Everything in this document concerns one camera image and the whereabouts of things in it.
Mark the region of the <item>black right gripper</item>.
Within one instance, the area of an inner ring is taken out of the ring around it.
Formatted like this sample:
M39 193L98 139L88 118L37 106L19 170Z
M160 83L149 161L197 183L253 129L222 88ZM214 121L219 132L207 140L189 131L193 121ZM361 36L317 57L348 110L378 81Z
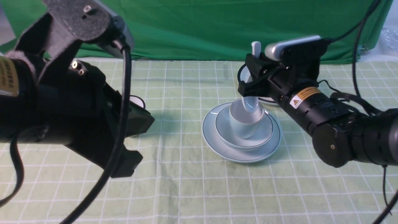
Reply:
M239 81L243 97L270 97L305 131L333 126L333 101L318 89L320 58L278 62L264 53L247 54L245 65L252 82Z

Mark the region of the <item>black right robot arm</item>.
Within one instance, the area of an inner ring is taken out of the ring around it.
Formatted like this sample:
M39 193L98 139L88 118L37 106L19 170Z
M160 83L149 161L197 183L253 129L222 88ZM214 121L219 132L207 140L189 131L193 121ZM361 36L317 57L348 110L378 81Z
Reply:
M246 55L251 82L240 82L246 96L269 97L311 138L318 157L339 168L349 161L397 166L397 109L378 111L344 92L330 96L318 87L318 59L286 65L263 53Z

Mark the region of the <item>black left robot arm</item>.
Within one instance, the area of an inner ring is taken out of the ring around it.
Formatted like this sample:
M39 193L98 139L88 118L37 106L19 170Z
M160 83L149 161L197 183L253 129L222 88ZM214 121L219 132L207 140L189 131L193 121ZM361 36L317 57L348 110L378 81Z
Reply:
M118 133L121 94L77 60L38 81L48 59L12 50L1 59L1 142L63 145L105 169Z

